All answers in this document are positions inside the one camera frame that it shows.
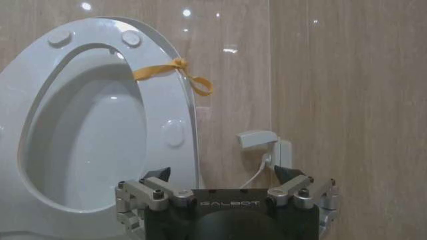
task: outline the white toilet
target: white toilet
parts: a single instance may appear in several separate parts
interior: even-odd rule
[[[171,167],[199,187],[191,86],[133,72],[179,54],[127,18],[56,28],[0,74],[0,239],[123,239],[115,186]]]

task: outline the silver metal bracket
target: silver metal bracket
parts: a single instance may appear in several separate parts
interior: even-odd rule
[[[294,204],[299,209],[319,207],[319,238],[323,238],[331,223],[339,215],[341,195],[334,179],[317,181],[301,175],[279,187],[269,189],[271,198],[278,207],[289,204],[294,197]]]
[[[145,220],[145,209],[149,207],[158,212],[167,210],[170,199],[178,207],[186,208],[195,199],[195,193],[174,188],[157,177],[143,182],[130,180],[119,183],[115,188],[117,217],[133,240],[146,239],[145,224],[141,222]]]

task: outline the white plug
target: white plug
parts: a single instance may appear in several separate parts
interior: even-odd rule
[[[243,189],[262,174],[266,166],[270,166],[273,169],[277,165],[293,168],[293,144],[289,141],[282,140],[273,131],[247,131],[241,133],[238,138],[243,150],[261,145],[274,144],[273,148],[269,148],[270,151],[262,156],[262,163],[255,176],[241,187]]]
[[[243,149],[278,142],[278,135],[273,131],[246,131],[238,135]]]

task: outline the yellow rubber band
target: yellow rubber band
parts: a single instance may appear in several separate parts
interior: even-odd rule
[[[194,91],[203,97],[210,96],[214,93],[214,84],[203,77],[191,76],[189,73],[189,63],[185,59],[177,58],[170,64],[149,66],[134,72],[135,81],[145,81],[158,74],[167,73],[170,71],[179,70],[181,73],[190,79],[190,85]],[[198,84],[202,84],[207,91],[198,88]]]

